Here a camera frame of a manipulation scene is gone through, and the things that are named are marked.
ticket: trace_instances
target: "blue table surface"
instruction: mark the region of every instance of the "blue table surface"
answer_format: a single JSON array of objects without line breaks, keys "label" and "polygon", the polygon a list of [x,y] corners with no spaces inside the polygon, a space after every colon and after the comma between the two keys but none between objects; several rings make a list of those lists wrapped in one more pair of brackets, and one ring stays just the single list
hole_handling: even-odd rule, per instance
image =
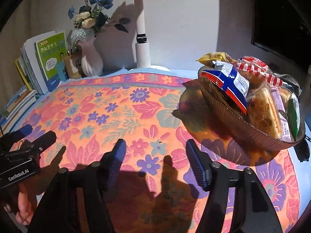
[{"label": "blue table surface", "polygon": [[[133,69],[130,71],[126,69],[121,69],[118,71],[107,71],[101,77],[110,77],[110,76],[116,76],[120,74],[131,74],[131,73],[156,73],[156,74],[178,76],[178,77],[189,78],[189,79],[197,79],[197,71],[174,69],[174,70],[171,70],[170,72],[167,72],[167,71],[162,71],[162,70],[153,69],[153,68],[139,68],[139,69]],[[18,121],[18,123],[15,125],[13,130],[16,130],[22,124],[25,117],[29,115],[29,113],[37,106],[37,104],[40,103],[48,95],[49,95],[49,92],[46,95],[40,96],[37,102]],[[311,112],[309,112],[308,116],[306,117],[306,124],[307,124],[306,135],[308,137],[311,137],[311,131],[309,128],[309,126],[311,125]],[[307,143],[309,147],[311,148],[311,143],[309,141],[307,141]],[[304,212],[304,210],[306,209],[309,201],[311,200],[311,161],[300,162],[297,158],[296,152],[293,147],[289,148],[288,151],[290,154],[290,158],[293,162],[294,170],[295,170],[297,181],[298,181],[298,188],[299,188],[299,194],[300,194],[300,209],[299,209],[299,217],[300,217],[302,213]]]}]

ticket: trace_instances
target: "basket rim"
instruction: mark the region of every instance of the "basket rim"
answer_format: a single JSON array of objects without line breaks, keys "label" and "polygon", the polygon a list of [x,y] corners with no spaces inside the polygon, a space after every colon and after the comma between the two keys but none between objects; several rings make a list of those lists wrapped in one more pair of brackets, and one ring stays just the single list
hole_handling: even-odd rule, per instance
[{"label": "basket rim", "polygon": [[[203,81],[202,81],[202,77],[201,77],[202,70],[213,70],[213,69],[210,68],[210,67],[208,67],[208,66],[202,66],[202,67],[199,69],[198,73],[197,73],[197,76],[198,76],[200,85],[201,85],[202,87],[204,87],[204,89],[207,91],[207,93],[208,93],[211,97],[213,97],[213,96],[209,93],[208,89],[205,87],[205,85],[204,85],[204,83],[203,83]],[[232,110],[230,110],[226,105],[224,105],[224,104],[223,104],[221,101],[219,101],[217,98],[215,98],[215,97],[213,97],[213,98],[214,98],[216,101],[218,101],[223,107],[225,107],[231,114],[233,114],[234,116],[236,116],[236,117],[238,117],[239,119],[241,119],[244,123],[246,123],[251,129],[254,129],[254,130],[256,130],[256,131],[259,131],[259,132],[262,133],[263,135],[269,137],[270,139],[273,139],[275,142],[282,142],[282,143],[284,143],[284,145],[289,146],[288,148],[290,148],[290,147],[292,147],[292,146],[294,146],[294,145],[297,145],[298,143],[300,143],[300,142],[304,139],[304,136],[302,136],[302,138],[301,138],[300,140],[297,140],[297,141],[294,141],[294,142],[287,142],[287,141],[282,141],[282,140],[280,140],[280,139],[276,139],[276,138],[274,138],[274,137],[271,137],[270,135],[264,133],[263,131],[261,131],[261,130],[255,128],[254,126],[252,126],[250,123],[246,122],[242,117],[240,117],[240,116],[238,116],[237,114],[235,114]]]}]

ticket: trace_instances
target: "green snack package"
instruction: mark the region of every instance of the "green snack package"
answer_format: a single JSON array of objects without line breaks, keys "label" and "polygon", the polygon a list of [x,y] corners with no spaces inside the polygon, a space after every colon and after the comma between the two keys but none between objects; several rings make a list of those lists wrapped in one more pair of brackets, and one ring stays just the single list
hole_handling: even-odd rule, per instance
[{"label": "green snack package", "polygon": [[294,101],[293,99],[290,99],[288,101],[287,121],[290,127],[290,132],[292,133],[292,136],[294,138],[294,141],[296,141],[298,134],[297,119],[298,117],[295,110]]}]

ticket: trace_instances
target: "floral tablecloth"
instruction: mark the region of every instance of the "floral tablecloth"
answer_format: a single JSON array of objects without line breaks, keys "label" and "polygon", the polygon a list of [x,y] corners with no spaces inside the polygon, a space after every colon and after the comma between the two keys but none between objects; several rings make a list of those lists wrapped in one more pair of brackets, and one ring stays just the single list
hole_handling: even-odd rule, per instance
[{"label": "floral tablecloth", "polygon": [[[34,128],[26,137],[30,141],[48,130],[57,134],[41,156],[43,177],[28,185],[39,186],[36,194],[44,192],[59,167],[88,165],[118,138],[126,141],[114,198],[107,204],[117,232],[195,232],[208,193],[197,185],[186,156],[190,138],[228,168],[250,166],[284,232],[298,220],[299,190],[288,151],[245,152],[209,112],[195,80],[139,73],[72,81],[39,103],[27,123]],[[222,232],[230,229],[233,205],[230,189]]]}]

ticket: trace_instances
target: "green book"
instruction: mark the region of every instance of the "green book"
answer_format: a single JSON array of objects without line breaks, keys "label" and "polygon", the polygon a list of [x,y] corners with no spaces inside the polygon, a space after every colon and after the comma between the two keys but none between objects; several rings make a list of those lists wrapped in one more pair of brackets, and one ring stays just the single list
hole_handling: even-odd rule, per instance
[{"label": "green book", "polygon": [[65,33],[57,33],[51,37],[36,41],[35,50],[38,63],[50,92],[66,80],[65,63],[63,58],[67,55]]}]

